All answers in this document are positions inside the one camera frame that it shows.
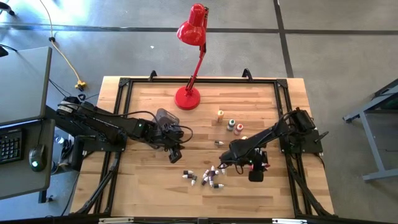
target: lamp arm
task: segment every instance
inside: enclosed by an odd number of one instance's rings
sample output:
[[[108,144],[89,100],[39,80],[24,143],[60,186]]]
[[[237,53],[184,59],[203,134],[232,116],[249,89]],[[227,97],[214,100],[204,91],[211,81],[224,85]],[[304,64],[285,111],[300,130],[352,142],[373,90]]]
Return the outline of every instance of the lamp arm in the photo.
[[[203,20],[203,26],[204,26],[205,30],[207,30],[207,17],[209,14],[209,9],[207,7],[205,7],[205,9],[206,9],[206,13],[205,13],[205,19]],[[202,46],[199,47],[199,50],[200,50],[199,62],[197,64],[195,72],[193,73],[193,76],[189,79],[188,85],[185,88],[185,91],[187,91],[186,95],[192,94],[193,84],[195,83],[195,80],[197,79],[197,75],[198,75],[198,71],[199,71],[201,62],[203,61],[203,58],[205,57],[205,54],[206,54],[206,42]]]

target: gray desk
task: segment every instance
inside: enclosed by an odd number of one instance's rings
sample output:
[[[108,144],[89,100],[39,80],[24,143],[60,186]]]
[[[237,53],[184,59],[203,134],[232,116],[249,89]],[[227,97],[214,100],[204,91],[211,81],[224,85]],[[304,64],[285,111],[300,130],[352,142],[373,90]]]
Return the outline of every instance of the gray desk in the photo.
[[[34,172],[29,164],[29,149],[37,145],[37,139],[43,125],[39,144],[47,148],[47,165],[40,172]],[[0,200],[46,190],[50,185],[54,120],[34,121],[28,124],[13,126],[23,131],[24,159],[0,165]]]
[[[51,54],[41,47],[0,58],[0,126],[44,117]]]
[[[10,52],[0,58],[0,128],[45,116],[52,49]],[[47,148],[47,165],[41,172],[33,172],[29,165],[29,149],[39,143]],[[50,184],[52,147],[55,121],[48,119],[19,124],[23,129],[24,159],[0,165],[0,199],[40,191],[39,202],[45,201]]]

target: keyboard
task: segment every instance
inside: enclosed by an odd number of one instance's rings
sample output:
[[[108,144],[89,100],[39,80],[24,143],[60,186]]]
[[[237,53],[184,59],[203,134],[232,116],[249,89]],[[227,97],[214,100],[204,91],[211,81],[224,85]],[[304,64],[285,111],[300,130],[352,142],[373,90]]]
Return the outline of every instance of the keyboard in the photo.
[[[23,158],[22,129],[0,130],[0,164],[19,161]]]

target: lamp shade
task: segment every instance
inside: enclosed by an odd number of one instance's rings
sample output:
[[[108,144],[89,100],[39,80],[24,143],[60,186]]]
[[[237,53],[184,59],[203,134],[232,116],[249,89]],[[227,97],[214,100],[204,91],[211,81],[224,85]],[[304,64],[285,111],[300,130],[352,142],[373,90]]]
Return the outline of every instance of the lamp shade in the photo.
[[[177,31],[177,37],[184,43],[201,46],[206,42],[206,30],[203,26],[206,10],[202,4],[192,6],[189,19]]]

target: red desk lamp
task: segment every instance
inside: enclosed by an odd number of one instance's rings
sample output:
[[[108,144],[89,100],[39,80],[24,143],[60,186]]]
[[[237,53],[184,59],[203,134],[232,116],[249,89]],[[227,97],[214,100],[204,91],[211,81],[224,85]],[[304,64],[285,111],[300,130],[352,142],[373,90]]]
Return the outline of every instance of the red desk lamp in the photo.
[[[192,110],[199,105],[199,91],[193,87],[198,71],[206,53],[206,28],[209,9],[202,4],[192,6],[188,21],[185,21],[177,31],[177,37],[184,43],[199,46],[199,62],[193,76],[186,86],[179,88],[175,94],[175,104],[183,110]]]

